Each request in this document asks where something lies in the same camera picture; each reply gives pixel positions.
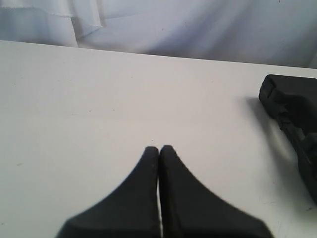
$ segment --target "white cloth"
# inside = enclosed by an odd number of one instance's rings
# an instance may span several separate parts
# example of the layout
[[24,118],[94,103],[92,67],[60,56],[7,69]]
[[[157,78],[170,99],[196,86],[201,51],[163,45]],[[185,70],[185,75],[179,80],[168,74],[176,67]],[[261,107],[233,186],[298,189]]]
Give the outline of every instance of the white cloth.
[[0,0],[0,39],[317,68],[316,0]]

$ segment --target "white tabletop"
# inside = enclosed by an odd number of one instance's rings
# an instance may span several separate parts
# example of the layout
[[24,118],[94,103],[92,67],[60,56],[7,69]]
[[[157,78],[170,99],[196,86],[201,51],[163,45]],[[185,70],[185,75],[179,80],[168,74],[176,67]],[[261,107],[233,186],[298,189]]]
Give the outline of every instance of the white tabletop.
[[171,144],[276,238],[315,238],[297,157],[258,101],[267,74],[316,69],[0,41],[0,237],[52,238]]

